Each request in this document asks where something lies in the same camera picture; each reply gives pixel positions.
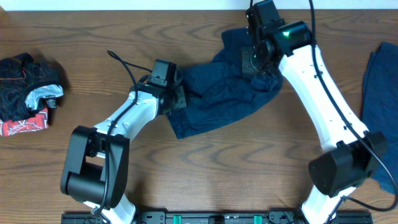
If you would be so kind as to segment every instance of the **folded garment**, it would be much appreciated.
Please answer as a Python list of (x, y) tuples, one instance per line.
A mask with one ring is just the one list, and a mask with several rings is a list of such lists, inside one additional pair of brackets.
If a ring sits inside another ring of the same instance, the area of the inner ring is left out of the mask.
[(6, 121), (0, 120), (0, 136), (8, 137), (17, 133), (40, 131), (48, 128), (48, 109), (38, 112), (33, 118), (25, 119), (23, 121)]
[(59, 73), (46, 63), (33, 63), (28, 53), (0, 60), (0, 120), (22, 121), (62, 96)]
[[(363, 123), (371, 133), (381, 131), (388, 141), (383, 162), (398, 178), (398, 47), (383, 43), (372, 53), (363, 81)], [(380, 168), (374, 173), (381, 187), (393, 193), (391, 181)]]
[(247, 29), (226, 31), (222, 39), (224, 49), (211, 63), (181, 69), (188, 106), (168, 115), (178, 139), (242, 119), (282, 89), (280, 73), (243, 78), (241, 48), (252, 46)]

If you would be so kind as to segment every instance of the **tabletop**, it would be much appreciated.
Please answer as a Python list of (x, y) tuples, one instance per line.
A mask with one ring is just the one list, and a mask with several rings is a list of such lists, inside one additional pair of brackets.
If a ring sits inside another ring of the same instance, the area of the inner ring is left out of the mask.
[[(310, 11), (280, 14), (310, 24)], [(223, 48), (223, 31), (247, 26), (244, 11), (3, 11), (0, 22), (0, 58), (28, 52), (59, 63), (66, 76), (48, 129), (0, 139), (0, 223), (59, 223), (64, 212), (89, 210), (61, 193), (60, 178), (72, 131), (103, 121), (132, 86), (106, 50), (148, 68), (157, 58), (197, 65)], [(398, 11), (317, 11), (317, 28), (325, 64), (359, 116), (369, 54), (382, 41), (398, 44)], [(177, 140), (165, 116), (151, 121), (130, 145), (126, 195), (139, 208), (169, 211), (298, 208), (313, 185), (307, 166), (322, 154), (319, 144), (285, 81), (259, 111), (209, 133)], [(380, 207), (393, 199), (371, 179), (353, 197)], [(398, 210), (373, 217), (396, 223)]]

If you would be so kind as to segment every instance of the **white backdrop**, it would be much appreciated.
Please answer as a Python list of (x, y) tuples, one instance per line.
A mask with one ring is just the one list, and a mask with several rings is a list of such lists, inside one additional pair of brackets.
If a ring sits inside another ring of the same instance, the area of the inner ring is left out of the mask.
[[(250, 0), (0, 0), (7, 11), (233, 10)], [(308, 9), (308, 0), (274, 0), (278, 9)], [(314, 0), (317, 9), (398, 9), (398, 0)]]

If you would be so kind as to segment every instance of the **dark blue cloth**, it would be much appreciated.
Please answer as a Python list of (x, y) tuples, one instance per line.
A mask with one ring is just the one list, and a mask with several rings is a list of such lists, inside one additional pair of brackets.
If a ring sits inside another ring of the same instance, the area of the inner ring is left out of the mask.
[[(383, 43), (379, 52), (372, 53), (363, 81), (363, 123), (371, 133), (381, 131), (388, 141), (383, 162), (398, 178), (398, 47)], [(380, 168), (373, 179), (393, 193), (391, 181)]]
[(168, 115), (178, 139), (242, 119), (268, 103), (282, 88), (279, 73), (252, 80), (243, 78), (241, 48), (252, 46), (246, 32), (235, 29), (222, 33), (224, 49), (211, 63), (182, 69), (188, 106)]

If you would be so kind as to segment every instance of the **green connector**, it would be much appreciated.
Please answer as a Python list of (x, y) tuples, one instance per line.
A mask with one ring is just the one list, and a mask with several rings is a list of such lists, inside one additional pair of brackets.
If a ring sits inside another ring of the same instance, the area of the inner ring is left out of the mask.
[(173, 224), (182, 224), (182, 217), (181, 215), (175, 215), (173, 217)]
[(254, 224), (262, 224), (262, 216), (255, 215), (254, 216)]

